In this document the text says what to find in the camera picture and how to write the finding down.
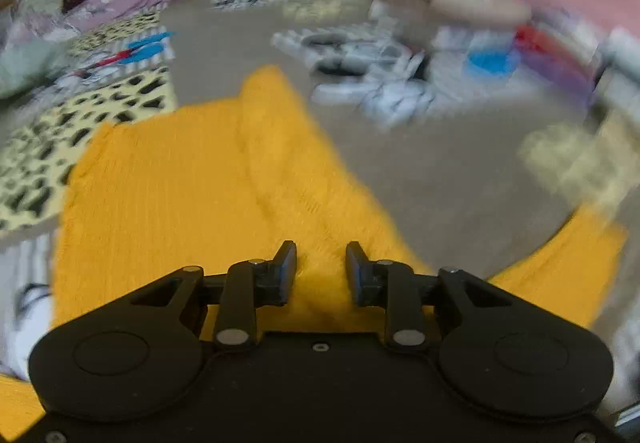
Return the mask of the yellow knitted sweater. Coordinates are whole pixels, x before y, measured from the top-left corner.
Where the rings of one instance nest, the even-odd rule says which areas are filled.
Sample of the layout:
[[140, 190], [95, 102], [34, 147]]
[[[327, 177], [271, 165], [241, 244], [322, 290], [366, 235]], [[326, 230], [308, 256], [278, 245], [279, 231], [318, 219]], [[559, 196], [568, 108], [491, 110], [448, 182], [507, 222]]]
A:
[[[257, 310], [255, 345], [214, 341], [235, 263], [297, 271]], [[427, 338], [385, 345], [356, 307], [348, 243], [416, 274]], [[613, 442], [613, 378], [591, 323], [627, 241], [578, 207], [485, 279], [422, 262], [285, 74], [143, 122], [102, 122], [70, 170], [53, 255], [53, 325], [1, 382], [19, 442]]]

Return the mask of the Mickey Mouse patterned bed sheet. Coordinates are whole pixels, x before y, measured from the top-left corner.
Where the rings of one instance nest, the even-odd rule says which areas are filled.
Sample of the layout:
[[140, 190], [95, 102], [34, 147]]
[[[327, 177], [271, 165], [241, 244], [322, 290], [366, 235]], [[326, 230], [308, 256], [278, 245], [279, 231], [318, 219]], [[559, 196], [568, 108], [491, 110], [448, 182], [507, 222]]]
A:
[[34, 217], [30, 209], [55, 205], [73, 167], [72, 149], [83, 148], [107, 120], [144, 120], [220, 100], [266, 64], [279, 66], [310, 102], [348, 168], [431, 267], [495, 276], [570, 213], [569, 203], [529, 173], [520, 148], [531, 134], [593, 131], [594, 121], [526, 70], [494, 80], [473, 73], [460, 54], [438, 54], [430, 63], [438, 94], [424, 112], [371, 116], [314, 98], [324, 77], [272, 42], [309, 25], [286, 18], [277, 4], [225, 11], [186, 0], [160, 22], [171, 31], [171, 62], [128, 68], [62, 103], [29, 102], [1, 113], [2, 345], [25, 336], [28, 317], [17, 314], [18, 301], [34, 301], [27, 286], [50, 276], [58, 216]]

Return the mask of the purple folded garment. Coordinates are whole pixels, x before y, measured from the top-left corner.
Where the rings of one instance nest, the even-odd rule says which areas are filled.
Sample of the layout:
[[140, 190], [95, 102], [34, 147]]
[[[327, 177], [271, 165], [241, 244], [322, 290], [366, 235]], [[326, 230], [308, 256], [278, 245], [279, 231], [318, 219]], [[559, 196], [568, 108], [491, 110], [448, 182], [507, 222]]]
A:
[[562, 89], [576, 99], [585, 101], [592, 99], [593, 81], [577, 68], [554, 56], [540, 52], [522, 51], [520, 55], [525, 66], [544, 80], [551, 82], [555, 87]]

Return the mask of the red folded garment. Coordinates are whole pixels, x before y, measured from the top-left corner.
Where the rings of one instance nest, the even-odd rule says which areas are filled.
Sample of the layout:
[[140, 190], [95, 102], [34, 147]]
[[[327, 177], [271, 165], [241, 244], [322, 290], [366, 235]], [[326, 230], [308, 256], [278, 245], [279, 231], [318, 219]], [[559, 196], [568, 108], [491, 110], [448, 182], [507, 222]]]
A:
[[578, 65], [574, 54], [562, 42], [533, 26], [518, 26], [513, 44], [521, 53], [536, 53], [566, 64]]

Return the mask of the beige pink folded garment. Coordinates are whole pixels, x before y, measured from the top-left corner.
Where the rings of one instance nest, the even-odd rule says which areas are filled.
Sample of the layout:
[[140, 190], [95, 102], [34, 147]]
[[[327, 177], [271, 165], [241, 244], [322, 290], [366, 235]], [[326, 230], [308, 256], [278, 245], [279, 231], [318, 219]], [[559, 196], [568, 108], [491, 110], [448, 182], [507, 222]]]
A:
[[533, 15], [521, 0], [378, 0], [394, 18], [418, 24], [429, 20], [480, 28], [513, 28]]

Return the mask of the grey puffy jacket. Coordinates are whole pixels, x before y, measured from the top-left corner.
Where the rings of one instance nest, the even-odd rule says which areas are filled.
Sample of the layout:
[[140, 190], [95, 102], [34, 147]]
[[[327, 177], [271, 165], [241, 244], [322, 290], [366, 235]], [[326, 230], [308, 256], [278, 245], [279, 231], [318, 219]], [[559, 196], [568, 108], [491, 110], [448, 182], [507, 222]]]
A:
[[44, 81], [52, 80], [70, 66], [64, 42], [37, 39], [7, 48], [1, 53], [1, 99], [11, 99]]

